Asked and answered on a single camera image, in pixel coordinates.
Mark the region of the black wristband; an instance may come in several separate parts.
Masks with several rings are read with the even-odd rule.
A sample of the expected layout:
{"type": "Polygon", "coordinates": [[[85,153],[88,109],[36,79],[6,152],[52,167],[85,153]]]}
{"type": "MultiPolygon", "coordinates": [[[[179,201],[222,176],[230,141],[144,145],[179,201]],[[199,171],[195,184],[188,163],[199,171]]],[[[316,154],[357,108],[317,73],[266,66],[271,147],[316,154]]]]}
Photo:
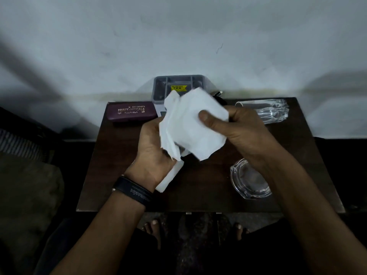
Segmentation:
{"type": "Polygon", "coordinates": [[[112,191],[116,190],[145,207],[148,207],[153,200],[153,193],[151,191],[124,176],[120,176],[114,183],[112,191]]]}

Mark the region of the striped cloth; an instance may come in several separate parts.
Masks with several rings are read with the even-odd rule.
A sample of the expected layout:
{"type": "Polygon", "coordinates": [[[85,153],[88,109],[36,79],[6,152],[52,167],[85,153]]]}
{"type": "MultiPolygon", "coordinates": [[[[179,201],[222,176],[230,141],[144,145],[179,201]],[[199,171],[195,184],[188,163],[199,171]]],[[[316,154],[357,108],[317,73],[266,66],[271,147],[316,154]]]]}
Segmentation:
{"type": "Polygon", "coordinates": [[[0,128],[0,152],[46,162],[47,153],[41,145],[0,128]]]}

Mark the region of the person's left hand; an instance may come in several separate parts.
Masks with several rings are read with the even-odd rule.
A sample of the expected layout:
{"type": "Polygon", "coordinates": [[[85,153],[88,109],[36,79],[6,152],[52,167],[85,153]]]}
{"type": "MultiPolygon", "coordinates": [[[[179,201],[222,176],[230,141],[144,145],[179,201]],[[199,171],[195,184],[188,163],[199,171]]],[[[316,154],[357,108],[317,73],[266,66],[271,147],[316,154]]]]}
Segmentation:
{"type": "Polygon", "coordinates": [[[141,129],[136,158],[123,176],[153,193],[176,163],[161,146],[143,146],[141,129]]]}

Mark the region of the white tissue paper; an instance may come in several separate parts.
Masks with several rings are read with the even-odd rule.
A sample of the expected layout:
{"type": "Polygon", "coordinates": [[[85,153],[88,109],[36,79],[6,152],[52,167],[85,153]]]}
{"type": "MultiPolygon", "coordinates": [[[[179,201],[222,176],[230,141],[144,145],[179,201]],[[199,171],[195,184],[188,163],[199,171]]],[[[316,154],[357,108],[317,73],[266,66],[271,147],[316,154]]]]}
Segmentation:
{"type": "Polygon", "coordinates": [[[164,101],[164,108],[166,114],[159,123],[160,146],[176,163],[156,187],[160,193],[183,167],[183,157],[193,154],[199,161],[206,160],[226,142],[225,136],[200,121],[199,112],[205,110],[219,120],[229,120],[228,111],[200,87],[182,96],[171,91],[164,101]]]}

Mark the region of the person's right foot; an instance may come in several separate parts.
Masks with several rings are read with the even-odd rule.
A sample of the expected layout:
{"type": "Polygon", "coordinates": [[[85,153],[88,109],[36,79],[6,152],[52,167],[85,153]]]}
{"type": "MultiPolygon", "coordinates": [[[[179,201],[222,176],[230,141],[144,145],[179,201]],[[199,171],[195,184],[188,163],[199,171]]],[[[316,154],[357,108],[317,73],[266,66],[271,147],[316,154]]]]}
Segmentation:
{"type": "Polygon", "coordinates": [[[235,223],[233,229],[236,241],[242,240],[243,235],[250,233],[250,231],[246,227],[243,227],[240,223],[235,223]]]}

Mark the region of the person's left forearm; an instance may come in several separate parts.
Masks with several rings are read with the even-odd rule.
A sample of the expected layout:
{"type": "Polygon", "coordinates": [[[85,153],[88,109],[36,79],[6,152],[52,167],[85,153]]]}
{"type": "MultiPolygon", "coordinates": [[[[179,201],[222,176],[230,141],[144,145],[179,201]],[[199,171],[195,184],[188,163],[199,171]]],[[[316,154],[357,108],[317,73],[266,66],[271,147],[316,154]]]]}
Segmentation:
{"type": "Polygon", "coordinates": [[[145,206],[113,191],[89,227],[50,275],[114,275],[145,206]]]}

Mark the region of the person's right forearm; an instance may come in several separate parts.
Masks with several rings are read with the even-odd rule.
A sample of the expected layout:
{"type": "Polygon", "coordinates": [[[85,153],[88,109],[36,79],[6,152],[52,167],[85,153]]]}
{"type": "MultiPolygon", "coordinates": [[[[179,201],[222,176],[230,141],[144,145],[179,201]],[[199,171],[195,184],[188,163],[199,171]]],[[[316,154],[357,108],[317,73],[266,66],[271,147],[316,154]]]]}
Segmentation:
{"type": "Polygon", "coordinates": [[[289,152],[276,144],[247,160],[267,181],[313,274],[367,275],[367,249],[289,152]]]}

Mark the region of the person's right hand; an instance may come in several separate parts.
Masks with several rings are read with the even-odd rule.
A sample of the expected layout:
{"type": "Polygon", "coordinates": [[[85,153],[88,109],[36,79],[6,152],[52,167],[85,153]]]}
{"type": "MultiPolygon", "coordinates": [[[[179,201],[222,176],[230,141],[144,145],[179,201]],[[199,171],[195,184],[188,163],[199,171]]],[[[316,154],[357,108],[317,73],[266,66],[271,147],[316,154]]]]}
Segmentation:
{"type": "Polygon", "coordinates": [[[261,165],[282,149],[255,110],[236,106],[224,108],[229,113],[230,126],[207,127],[225,136],[250,164],[261,165]]]}

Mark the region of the clear glass ashtray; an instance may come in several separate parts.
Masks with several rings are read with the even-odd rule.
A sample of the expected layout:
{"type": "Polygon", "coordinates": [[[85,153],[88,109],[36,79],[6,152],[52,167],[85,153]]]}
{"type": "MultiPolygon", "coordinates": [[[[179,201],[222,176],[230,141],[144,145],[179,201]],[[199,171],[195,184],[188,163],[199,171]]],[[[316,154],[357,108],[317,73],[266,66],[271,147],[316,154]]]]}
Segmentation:
{"type": "Polygon", "coordinates": [[[242,198],[256,200],[272,194],[263,176],[244,158],[232,165],[230,172],[231,183],[242,198]]]}

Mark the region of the person's left foot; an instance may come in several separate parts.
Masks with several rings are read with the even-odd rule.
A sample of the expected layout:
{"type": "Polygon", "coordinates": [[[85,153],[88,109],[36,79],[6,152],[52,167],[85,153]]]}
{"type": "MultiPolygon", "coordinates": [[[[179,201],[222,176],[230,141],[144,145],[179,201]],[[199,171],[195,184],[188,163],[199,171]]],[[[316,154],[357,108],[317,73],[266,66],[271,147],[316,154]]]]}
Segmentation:
{"type": "Polygon", "coordinates": [[[154,219],[151,222],[146,222],[142,227],[142,230],[147,234],[155,237],[157,240],[157,250],[160,251],[162,249],[162,233],[161,233],[161,225],[158,219],[154,219]]]}

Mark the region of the olive cushion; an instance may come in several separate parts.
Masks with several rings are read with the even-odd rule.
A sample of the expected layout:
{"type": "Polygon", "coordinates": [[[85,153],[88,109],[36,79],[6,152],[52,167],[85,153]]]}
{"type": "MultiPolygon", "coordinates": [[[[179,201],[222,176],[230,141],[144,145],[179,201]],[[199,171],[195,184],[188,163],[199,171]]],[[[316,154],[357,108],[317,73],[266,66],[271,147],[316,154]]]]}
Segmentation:
{"type": "Polygon", "coordinates": [[[33,273],[63,197],[59,167],[0,152],[0,275],[33,273]]]}

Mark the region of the grey plastic organizer tray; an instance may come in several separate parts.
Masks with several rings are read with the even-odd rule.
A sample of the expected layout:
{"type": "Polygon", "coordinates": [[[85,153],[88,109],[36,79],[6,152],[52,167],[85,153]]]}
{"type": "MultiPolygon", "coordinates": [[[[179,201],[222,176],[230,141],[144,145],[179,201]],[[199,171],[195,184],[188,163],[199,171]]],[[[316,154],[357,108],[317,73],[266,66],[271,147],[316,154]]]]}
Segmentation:
{"type": "Polygon", "coordinates": [[[156,104],[163,104],[165,98],[176,91],[180,96],[195,88],[205,89],[205,78],[203,75],[170,75],[158,76],[153,81],[151,100],[156,104]]]}

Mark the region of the person's foot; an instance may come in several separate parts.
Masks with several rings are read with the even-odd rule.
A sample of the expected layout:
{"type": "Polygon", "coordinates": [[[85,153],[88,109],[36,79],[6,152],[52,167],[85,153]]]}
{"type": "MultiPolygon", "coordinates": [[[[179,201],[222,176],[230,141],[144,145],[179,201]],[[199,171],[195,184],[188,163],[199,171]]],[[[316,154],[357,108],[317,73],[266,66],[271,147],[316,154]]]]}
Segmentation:
{"type": "Polygon", "coordinates": [[[243,227],[240,223],[235,223],[233,229],[236,241],[242,240],[243,235],[250,233],[250,231],[246,227],[243,227]]]}
{"type": "Polygon", "coordinates": [[[142,230],[147,234],[155,237],[157,240],[157,250],[160,251],[162,249],[162,233],[161,233],[161,225],[158,219],[154,219],[151,222],[146,222],[142,227],[142,230]]]}

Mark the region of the maroon spectacle case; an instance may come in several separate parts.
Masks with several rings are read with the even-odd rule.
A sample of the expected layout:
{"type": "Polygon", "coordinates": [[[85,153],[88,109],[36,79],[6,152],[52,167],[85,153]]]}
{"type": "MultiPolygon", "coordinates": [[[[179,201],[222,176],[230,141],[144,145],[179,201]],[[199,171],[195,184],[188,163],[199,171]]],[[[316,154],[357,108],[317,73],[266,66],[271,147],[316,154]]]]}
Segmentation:
{"type": "Polygon", "coordinates": [[[146,121],[157,117],[151,101],[108,103],[105,112],[111,122],[146,121]]]}

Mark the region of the clear glass tumbler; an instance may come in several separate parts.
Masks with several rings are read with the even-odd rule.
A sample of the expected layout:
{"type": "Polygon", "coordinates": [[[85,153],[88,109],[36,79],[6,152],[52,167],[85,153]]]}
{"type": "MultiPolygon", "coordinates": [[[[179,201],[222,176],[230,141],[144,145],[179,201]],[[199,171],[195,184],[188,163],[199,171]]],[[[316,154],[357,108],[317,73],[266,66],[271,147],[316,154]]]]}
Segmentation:
{"type": "Polygon", "coordinates": [[[285,99],[238,101],[235,106],[255,110],[264,124],[282,122],[288,118],[289,113],[285,99]]]}

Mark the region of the white box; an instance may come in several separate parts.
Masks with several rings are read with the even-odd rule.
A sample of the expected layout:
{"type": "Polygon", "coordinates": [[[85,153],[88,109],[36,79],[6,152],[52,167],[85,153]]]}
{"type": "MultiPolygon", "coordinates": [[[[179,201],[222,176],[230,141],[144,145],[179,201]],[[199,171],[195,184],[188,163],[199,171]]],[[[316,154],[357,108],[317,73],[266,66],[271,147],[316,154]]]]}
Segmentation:
{"type": "Polygon", "coordinates": [[[161,116],[165,116],[167,109],[165,108],[164,102],[159,102],[159,103],[153,103],[154,104],[154,108],[156,110],[157,116],[161,117],[161,116]]]}

